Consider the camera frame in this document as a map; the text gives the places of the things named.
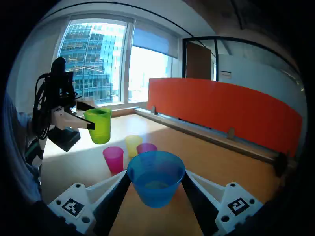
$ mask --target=window frame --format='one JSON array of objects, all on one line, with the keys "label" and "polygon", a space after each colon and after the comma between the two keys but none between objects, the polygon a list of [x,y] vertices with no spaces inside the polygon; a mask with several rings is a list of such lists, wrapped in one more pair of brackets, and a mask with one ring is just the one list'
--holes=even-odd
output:
[{"label": "window frame", "polygon": [[[119,22],[124,22],[124,26],[126,27],[125,29],[125,34],[123,37],[123,47],[121,51],[121,62],[120,62],[120,68],[119,68],[119,87],[120,87],[120,102],[115,102],[115,103],[101,103],[97,104],[98,107],[111,107],[112,110],[117,110],[117,109],[125,109],[125,108],[131,108],[131,107],[141,107],[146,109],[147,102],[129,102],[129,97],[128,97],[128,89],[129,89],[129,67],[130,67],[130,59],[131,59],[131,49],[132,49],[132,44],[133,44],[133,34],[136,26],[137,19],[135,18],[128,18],[128,17],[123,17],[119,15],[109,15],[109,14],[83,14],[83,15],[76,15],[74,17],[69,17],[66,21],[63,27],[61,28],[59,38],[56,43],[56,47],[54,50],[54,55],[52,62],[57,58],[58,55],[60,55],[62,45],[64,42],[64,39],[66,37],[67,31],[70,27],[71,22],[76,21],[76,23],[82,21],[82,23],[89,23],[89,22],[95,22],[95,20],[101,22],[101,23],[110,23],[110,24],[120,24]],[[178,37],[178,65],[181,65],[181,57],[182,57],[182,52],[181,49],[182,47],[180,46],[181,43],[181,38],[174,33],[176,37]],[[171,72],[170,76],[173,76],[173,72],[176,73],[177,77],[180,75],[179,68],[176,68],[174,70],[173,68],[173,57],[170,57],[171,61],[169,64],[171,65]]]}]

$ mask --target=wall sign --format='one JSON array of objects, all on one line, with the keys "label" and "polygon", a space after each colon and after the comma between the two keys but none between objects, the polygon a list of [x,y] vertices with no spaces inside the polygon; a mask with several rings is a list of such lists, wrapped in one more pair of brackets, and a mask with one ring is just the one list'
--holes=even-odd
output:
[{"label": "wall sign", "polygon": [[230,78],[231,78],[231,72],[222,70],[222,71],[221,71],[221,76],[222,76],[223,78],[225,78],[225,79],[230,79]]}]

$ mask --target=skyscraper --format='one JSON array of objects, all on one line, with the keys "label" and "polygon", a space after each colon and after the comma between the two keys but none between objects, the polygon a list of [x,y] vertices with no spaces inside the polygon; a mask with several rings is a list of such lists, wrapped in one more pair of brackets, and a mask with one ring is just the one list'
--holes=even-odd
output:
[{"label": "skyscraper", "polygon": [[64,35],[60,57],[73,71],[74,91],[96,104],[119,101],[120,56],[124,25],[76,23]]}]

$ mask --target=black cable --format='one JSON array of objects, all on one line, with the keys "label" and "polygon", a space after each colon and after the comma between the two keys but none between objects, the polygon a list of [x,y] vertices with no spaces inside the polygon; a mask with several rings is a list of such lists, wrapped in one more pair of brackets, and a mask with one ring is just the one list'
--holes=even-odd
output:
[{"label": "black cable", "polygon": [[[48,135],[48,130],[50,126],[50,118],[51,111],[47,104],[46,97],[46,79],[50,76],[50,74],[41,75],[35,85],[35,97],[34,97],[34,107],[33,107],[33,119],[32,126],[34,133],[41,140],[44,140]],[[41,79],[45,79],[42,85],[39,87],[37,91],[38,82]]]}]

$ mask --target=pink cup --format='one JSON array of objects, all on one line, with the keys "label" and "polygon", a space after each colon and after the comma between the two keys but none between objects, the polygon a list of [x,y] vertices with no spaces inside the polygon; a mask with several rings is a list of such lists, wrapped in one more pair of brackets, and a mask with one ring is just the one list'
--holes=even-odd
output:
[{"label": "pink cup", "polygon": [[137,146],[138,154],[144,153],[146,151],[157,151],[157,150],[158,148],[154,144],[144,143],[144,144],[139,144]]},{"label": "pink cup", "polygon": [[103,155],[112,175],[124,170],[124,151],[120,147],[108,147],[104,149]]}]

